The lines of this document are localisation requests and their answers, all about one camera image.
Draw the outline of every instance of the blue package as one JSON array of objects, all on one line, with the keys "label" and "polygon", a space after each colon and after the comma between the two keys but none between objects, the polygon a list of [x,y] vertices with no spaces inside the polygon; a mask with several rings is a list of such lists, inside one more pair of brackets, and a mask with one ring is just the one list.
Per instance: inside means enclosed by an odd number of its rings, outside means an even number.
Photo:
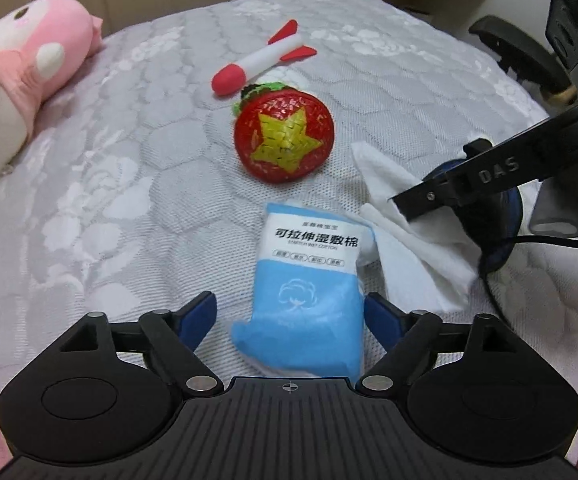
[{"label": "blue package", "polygon": [[339,215],[267,205],[251,320],[231,329],[248,361],[266,375],[352,383],[360,377],[363,296],[356,263],[368,231]]}]

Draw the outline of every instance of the yellow star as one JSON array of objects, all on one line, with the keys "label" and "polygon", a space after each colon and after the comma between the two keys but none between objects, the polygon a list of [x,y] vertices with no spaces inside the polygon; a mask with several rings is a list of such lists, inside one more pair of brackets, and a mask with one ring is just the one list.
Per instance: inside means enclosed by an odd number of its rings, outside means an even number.
[{"label": "yellow star", "polygon": [[307,118],[304,108],[284,120],[258,114],[262,127],[262,144],[251,153],[251,160],[270,162],[287,173],[300,166],[307,153],[322,146],[322,141],[307,135]]}]

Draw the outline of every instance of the strawberry toy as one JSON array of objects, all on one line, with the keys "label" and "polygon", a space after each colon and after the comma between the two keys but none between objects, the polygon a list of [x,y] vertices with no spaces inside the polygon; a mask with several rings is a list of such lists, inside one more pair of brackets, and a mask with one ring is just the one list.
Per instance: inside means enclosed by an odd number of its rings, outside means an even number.
[{"label": "strawberry toy", "polygon": [[331,153],[334,126],[327,107],[313,95],[282,83],[248,86],[233,140],[249,173],[270,184],[296,180]]}]

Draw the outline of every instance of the pink plush toy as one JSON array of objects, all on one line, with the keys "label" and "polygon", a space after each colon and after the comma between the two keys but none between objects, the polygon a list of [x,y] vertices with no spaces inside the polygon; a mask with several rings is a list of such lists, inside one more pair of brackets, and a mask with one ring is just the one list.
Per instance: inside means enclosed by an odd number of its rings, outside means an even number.
[{"label": "pink plush toy", "polygon": [[35,0],[0,19],[0,171],[31,140],[40,104],[100,49],[101,25],[76,0]]}]

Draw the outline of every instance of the black cable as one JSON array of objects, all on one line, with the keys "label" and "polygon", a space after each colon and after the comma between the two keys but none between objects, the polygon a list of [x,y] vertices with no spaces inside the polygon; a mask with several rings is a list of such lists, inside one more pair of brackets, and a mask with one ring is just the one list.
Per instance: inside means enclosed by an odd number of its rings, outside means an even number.
[{"label": "black cable", "polygon": [[500,320],[507,325],[509,328],[513,330],[509,319],[503,313],[498,300],[493,295],[492,288],[490,287],[488,275],[489,273],[485,271],[485,265],[487,263],[487,259],[495,253],[501,247],[504,247],[509,244],[546,244],[546,245],[555,245],[561,247],[570,247],[573,249],[578,249],[578,240],[569,240],[567,238],[557,238],[555,236],[543,236],[543,235],[529,235],[529,236],[515,236],[512,238],[503,238],[501,241],[490,245],[489,247],[482,250],[482,254],[480,255],[480,260],[478,262],[478,276],[482,280],[482,283],[485,287],[485,292],[487,297],[489,298],[490,302],[492,303],[492,307],[496,315],[500,318]]}]

